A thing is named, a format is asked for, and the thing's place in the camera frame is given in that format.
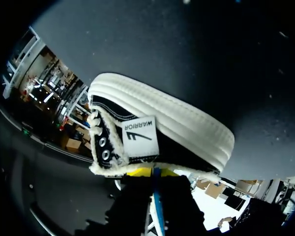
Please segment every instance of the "shoe eyelet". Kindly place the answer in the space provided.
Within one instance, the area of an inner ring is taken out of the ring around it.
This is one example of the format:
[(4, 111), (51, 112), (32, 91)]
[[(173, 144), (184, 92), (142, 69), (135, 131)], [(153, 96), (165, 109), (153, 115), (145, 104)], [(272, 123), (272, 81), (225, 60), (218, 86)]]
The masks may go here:
[(110, 155), (110, 151), (108, 151), (108, 150), (104, 150), (103, 153), (102, 153), (102, 158), (103, 158), (103, 160), (104, 160), (104, 161), (108, 160), (109, 155)]
[(105, 145), (106, 145), (106, 138), (105, 138), (105, 137), (101, 138), (101, 139), (98, 141), (98, 143), (99, 143), (99, 145), (100, 145), (101, 147), (105, 146)]

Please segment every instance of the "shoe tongue label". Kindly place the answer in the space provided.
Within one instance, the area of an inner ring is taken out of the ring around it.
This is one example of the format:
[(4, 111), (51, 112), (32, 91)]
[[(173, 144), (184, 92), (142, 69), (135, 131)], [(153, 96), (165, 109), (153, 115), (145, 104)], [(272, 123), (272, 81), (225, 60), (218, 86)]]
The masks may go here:
[(122, 123), (122, 142), (128, 157), (158, 155), (155, 117), (143, 117)]

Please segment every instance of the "black canvas sneaker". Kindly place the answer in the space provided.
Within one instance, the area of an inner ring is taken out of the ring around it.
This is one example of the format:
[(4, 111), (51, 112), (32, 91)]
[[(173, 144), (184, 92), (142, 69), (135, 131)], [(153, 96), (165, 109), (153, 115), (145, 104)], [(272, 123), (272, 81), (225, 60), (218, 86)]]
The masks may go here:
[[(90, 170), (95, 174), (114, 176), (143, 167), (160, 167), (217, 179), (231, 157), (235, 139), (225, 125), (134, 79), (100, 74), (89, 87), (88, 100), (94, 158)], [(159, 154), (129, 157), (124, 151), (122, 123), (147, 116), (155, 116)]]

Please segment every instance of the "shoelace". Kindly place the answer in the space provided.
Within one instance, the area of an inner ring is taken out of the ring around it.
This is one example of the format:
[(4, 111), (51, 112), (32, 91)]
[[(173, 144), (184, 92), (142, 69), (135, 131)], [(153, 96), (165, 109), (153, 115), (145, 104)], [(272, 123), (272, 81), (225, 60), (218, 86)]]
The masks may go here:
[(90, 130), (89, 133), (93, 136), (93, 135), (98, 135), (100, 136), (103, 133), (103, 128), (98, 127), (101, 119), (100, 118), (96, 118), (98, 116), (98, 111), (96, 110), (95, 112), (91, 113), (88, 116), (88, 123), (90, 125)]

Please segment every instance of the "white rubber sole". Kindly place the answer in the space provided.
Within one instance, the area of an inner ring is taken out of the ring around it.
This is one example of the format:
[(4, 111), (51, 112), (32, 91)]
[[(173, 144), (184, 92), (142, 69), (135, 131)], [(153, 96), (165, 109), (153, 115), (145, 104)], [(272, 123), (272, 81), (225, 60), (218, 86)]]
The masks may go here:
[(155, 116), (160, 132), (219, 171), (231, 157), (235, 138), (225, 125), (151, 86), (119, 74), (103, 73), (91, 83), (89, 101), (92, 95), (109, 99), (137, 117)]

